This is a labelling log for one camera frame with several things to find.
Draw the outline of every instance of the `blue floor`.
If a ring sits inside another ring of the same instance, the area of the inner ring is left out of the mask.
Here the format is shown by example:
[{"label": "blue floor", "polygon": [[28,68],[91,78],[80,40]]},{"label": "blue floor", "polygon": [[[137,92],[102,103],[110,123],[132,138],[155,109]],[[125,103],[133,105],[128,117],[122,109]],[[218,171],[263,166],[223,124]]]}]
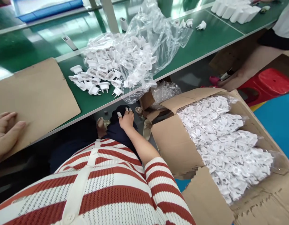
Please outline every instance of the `blue floor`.
[{"label": "blue floor", "polygon": [[[289,159],[289,94],[268,101],[254,113]],[[190,180],[176,182],[182,192]]]}]

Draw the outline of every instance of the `green workbench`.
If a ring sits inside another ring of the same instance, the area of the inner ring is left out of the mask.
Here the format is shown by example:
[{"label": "green workbench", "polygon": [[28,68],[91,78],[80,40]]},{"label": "green workbench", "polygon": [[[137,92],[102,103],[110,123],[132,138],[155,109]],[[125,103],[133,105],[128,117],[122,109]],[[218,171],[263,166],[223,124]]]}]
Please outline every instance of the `green workbench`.
[{"label": "green workbench", "polygon": [[[288,2],[289,0],[284,0],[282,4],[267,4],[271,6],[267,13],[258,14],[251,22],[241,25],[230,23],[229,20],[214,15],[210,11],[213,0],[159,0],[159,8],[167,18],[180,18],[181,20],[182,18],[185,20],[193,18],[194,27],[204,20],[207,28],[200,31],[194,30],[186,47],[180,48],[172,62],[156,74],[154,79],[158,81],[169,76],[269,26],[278,19]],[[142,0],[136,0],[114,4],[116,18],[125,17],[130,21],[138,12],[141,3]],[[91,96],[87,92],[81,91],[68,79],[68,76],[72,75],[70,68],[75,65],[83,65],[83,58],[79,55],[79,51],[73,52],[61,37],[68,35],[80,49],[87,45],[89,38],[106,31],[109,31],[109,28],[104,12],[102,9],[97,9],[0,35],[0,68],[14,73],[49,57],[54,57],[76,98],[81,113],[48,133],[48,136],[121,99],[120,97],[114,99],[114,96],[110,94],[113,92],[112,86],[108,94]]]}]

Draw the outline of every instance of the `bare foot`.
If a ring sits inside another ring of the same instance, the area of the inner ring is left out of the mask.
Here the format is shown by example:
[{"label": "bare foot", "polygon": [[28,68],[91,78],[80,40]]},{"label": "bare foot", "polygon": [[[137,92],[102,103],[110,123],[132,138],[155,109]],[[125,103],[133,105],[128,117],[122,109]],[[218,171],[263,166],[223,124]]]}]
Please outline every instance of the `bare foot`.
[{"label": "bare foot", "polygon": [[98,136],[99,138],[102,138],[103,136],[105,136],[106,133],[106,129],[104,127],[104,118],[100,117],[97,121],[97,130],[98,130]]}]

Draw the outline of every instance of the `red plastic stool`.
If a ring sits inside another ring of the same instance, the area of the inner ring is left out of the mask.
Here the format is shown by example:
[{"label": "red plastic stool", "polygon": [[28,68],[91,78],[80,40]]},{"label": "red plastic stool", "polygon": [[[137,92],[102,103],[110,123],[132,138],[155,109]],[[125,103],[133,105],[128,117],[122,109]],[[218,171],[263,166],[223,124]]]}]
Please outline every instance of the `red plastic stool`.
[{"label": "red plastic stool", "polygon": [[[254,95],[249,89],[258,92],[258,95]],[[269,68],[257,73],[238,90],[247,95],[245,102],[251,107],[286,94],[289,91],[289,78],[280,71]]]}]

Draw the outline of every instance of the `red and white striped shirt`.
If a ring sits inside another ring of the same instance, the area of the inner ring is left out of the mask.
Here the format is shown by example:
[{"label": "red and white striped shirt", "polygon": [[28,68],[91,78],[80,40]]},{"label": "red and white striped shirt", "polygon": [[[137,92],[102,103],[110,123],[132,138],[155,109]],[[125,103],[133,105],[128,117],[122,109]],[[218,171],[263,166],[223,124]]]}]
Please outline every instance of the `red and white striped shirt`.
[{"label": "red and white striped shirt", "polygon": [[0,224],[195,224],[165,161],[97,140],[0,204]]}]

